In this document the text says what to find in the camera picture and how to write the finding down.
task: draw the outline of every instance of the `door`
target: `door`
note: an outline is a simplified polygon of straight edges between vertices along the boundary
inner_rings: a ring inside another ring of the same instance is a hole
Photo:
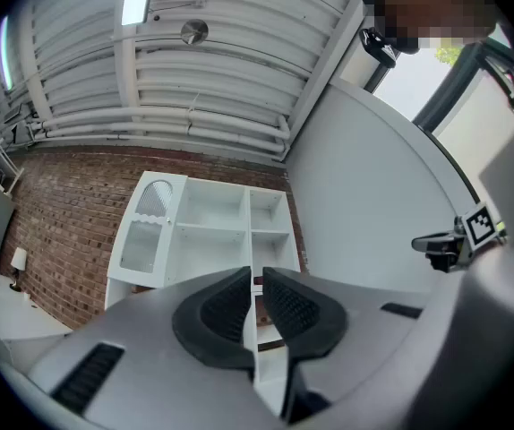
[[[186,179],[143,173],[116,235],[107,269],[110,279],[163,287],[169,242]]]

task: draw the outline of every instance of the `brick wall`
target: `brick wall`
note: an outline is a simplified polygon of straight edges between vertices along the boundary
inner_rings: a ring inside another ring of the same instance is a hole
[[[116,231],[144,170],[287,192],[297,249],[304,245],[287,173],[234,159],[129,147],[67,147],[11,155],[24,167],[13,190],[16,212],[0,257],[10,276],[17,246],[28,251],[21,286],[32,300],[70,328],[104,307],[107,265]]]

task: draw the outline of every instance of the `ceiling pipe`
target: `ceiling pipe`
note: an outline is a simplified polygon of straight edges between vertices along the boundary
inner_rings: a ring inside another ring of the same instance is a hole
[[[188,108],[179,107],[119,107],[119,108],[101,108],[97,110],[84,111],[80,113],[72,113],[66,116],[60,116],[45,121],[44,123],[36,123],[32,125],[32,130],[48,129],[58,127],[59,125],[74,125],[80,122],[92,119],[108,119],[129,116],[148,116],[159,118],[170,118],[182,120],[184,124],[209,124],[209,125],[226,125],[245,131],[263,133],[270,137],[279,138],[283,141],[290,137],[290,130],[287,120],[284,116],[279,115],[279,129],[256,121],[238,118],[235,116],[221,115],[208,111],[190,110]]]
[[[236,147],[232,147],[229,145],[224,145],[221,143],[212,143],[212,142],[188,142],[186,139],[174,139],[167,137],[156,137],[153,135],[134,135],[134,134],[116,134],[116,133],[103,133],[103,134],[89,134],[89,135],[66,135],[63,137],[49,137],[47,139],[40,140],[38,142],[62,142],[62,141],[84,141],[84,140],[123,140],[123,141],[152,141],[152,142],[171,142],[171,143],[182,143],[188,145],[200,145],[203,147],[216,148],[219,150],[227,150],[227,151],[235,151],[238,153],[249,154],[252,156],[258,156],[260,158],[265,159],[273,159],[275,161],[281,161],[280,156],[270,155],[268,153],[262,153],[260,151],[255,150],[247,150],[240,149]],[[12,145],[13,149],[21,148],[24,146],[31,145],[31,142],[28,143],[18,143]]]
[[[285,144],[275,142],[265,142],[254,137],[240,135],[238,133],[228,133],[225,131],[218,131],[215,129],[205,129],[189,125],[168,125],[157,123],[109,123],[98,125],[76,125],[55,129],[52,131],[45,131],[38,133],[34,139],[36,142],[43,142],[53,137],[65,137],[69,135],[84,135],[94,132],[157,132],[157,133],[177,133],[181,135],[191,135],[193,137],[201,137],[206,139],[219,140],[223,142],[239,143],[242,145],[266,150],[273,153],[281,153],[285,149]]]

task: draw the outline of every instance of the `green tree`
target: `green tree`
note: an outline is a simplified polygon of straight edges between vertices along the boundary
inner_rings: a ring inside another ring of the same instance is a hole
[[[460,56],[461,47],[439,47],[434,55],[440,62],[453,66]]]

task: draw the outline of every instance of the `table lamp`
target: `table lamp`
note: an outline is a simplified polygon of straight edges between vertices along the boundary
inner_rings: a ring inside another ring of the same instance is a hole
[[[14,291],[22,291],[22,288],[20,285],[18,285],[18,276],[20,271],[24,271],[26,269],[26,250],[17,247],[14,251],[13,260],[11,261],[10,265],[14,268],[14,283],[10,284],[10,288]]]

